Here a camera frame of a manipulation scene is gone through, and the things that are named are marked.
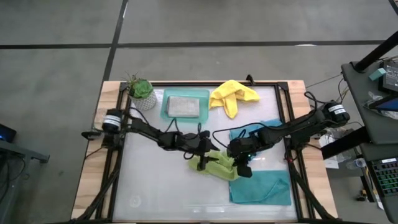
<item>blue cloth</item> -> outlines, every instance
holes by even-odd
[[[260,123],[266,125],[266,126],[280,126],[282,123],[278,119],[273,119],[269,121],[260,121]],[[249,132],[254,131],[256,129],[262,128],[261,124],[252,124],[249,126],[246,126],[244,128],[239,128],[239,129],[234,129],[229,131],[229,140],[235,139],[241,134],[241,132],[245,129],[246,133],[244,136],[241,136],[241,138],[246,138],[249,137]]]
[[[289,173],[284,170],[254,171],[251,178],[230,181],[229,199],[244,205],[291,205]]]

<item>table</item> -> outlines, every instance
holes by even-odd
[[[304,82],[302,80],[289,80],[284,82],[287,82],[289,85],[290,98],[292,101],[295,117],[307,114],[310,111],[310,107],[308,99],[303,95],[305,91]],[[106,110],[114,108],[116,106],[120,83],[121,82],[103,83],[96,111],[96,116],[94,120],[94,124],[96,127],[101,126],[102,117],[105,114]],[[102,141],[101,139],[91,141],[88,145],[87,154],[98,149],[101,145],[101,141]],[[72,218],[76,218],[79,215],[81,215],[84,212],[84,210],[87,208],[87,206],[95,198],[96,194],[99,192],[105,159],[106,159],[106,151],[103,150],[99,151],[96,154],[93,154],[89,160],[85,161],[81,173],[75,204],[73,206]],[[303,159],[307,171],[308,182],[310,184],[312,192],[315,194],[320,203],[326,208],[326,210],[331,215],[337,217],[337,212],[333,196],[331,194],[329,180],[326,174],[326,169],[323,163],[321,152],[318,149],[308,147],[303,151]],[[108,206],[110,191],[111,190],[108,191],[107,197],[105,198],[105,203],[103,208],[104,211],[108,210],[107,206]],[[305,217],[307,217],[308,212],[306,211],[306,205],[305,205],[306,200],[302,192],[300,193],[300,202],[302,204]]]

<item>yellow towel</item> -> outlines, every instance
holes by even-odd
[[[234,118],[238,113],[236,99],[243,101],[259,101],[260,97],[256,91],[235,80],[228,80],[211,93],[209,107],[224,106],[225,113],[229,118]]]

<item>white pot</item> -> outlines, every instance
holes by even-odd
[[[130,99],[139,110],[149,110],[153,108],[157,102],[155,91],[152,91],[147,98],[134,98],[130,96]]]

